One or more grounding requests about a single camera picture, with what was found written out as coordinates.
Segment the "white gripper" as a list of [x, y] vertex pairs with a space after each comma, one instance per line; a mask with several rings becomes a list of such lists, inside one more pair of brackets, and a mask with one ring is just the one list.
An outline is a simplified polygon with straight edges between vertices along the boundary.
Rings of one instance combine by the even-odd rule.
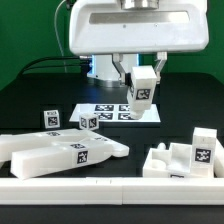
[[166, 52], [200, 51], [209, 42], [207, 0], [159, 0], [155, 10], [130, 9], [121, 0], [77, 0], [70, 15], [69, 48], [77, 55], [113, 54], [122, 85], [130, 74], [122, 54], [154, 53], [161, 79]]

